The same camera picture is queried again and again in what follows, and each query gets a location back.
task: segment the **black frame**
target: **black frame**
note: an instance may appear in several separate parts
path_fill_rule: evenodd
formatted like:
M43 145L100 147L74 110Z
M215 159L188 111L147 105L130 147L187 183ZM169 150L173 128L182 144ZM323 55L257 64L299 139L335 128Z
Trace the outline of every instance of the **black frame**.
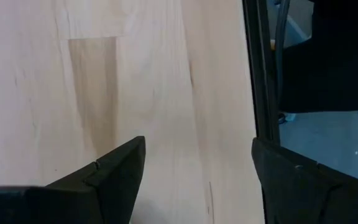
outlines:
M242 0L257 137L280 144L278 101L266 0Z

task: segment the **gray carpet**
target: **gray carpet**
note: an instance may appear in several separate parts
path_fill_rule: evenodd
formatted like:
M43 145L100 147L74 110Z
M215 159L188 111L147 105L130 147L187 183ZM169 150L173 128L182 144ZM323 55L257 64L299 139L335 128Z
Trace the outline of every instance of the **gray carpet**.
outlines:
M358 112L297 114L280 135L283 147L358 178Z

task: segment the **wooden floor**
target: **wooden floor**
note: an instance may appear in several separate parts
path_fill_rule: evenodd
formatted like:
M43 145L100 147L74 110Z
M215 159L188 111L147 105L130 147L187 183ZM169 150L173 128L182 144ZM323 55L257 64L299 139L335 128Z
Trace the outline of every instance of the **wooden floor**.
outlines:
M0 185L144 135L132 222L263 223L240 0L0 0Z

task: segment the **black cable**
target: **black cable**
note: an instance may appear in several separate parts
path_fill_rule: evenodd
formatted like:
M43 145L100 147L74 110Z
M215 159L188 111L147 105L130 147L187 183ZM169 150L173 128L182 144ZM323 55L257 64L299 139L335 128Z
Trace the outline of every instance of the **black cable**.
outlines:
M285 27L287 24L288 10L291 0L281 0L280 9L278 10L276 38L275 38L275 58L277 69L277 86L278 102L281 102L283 93L283 50L285 40Z

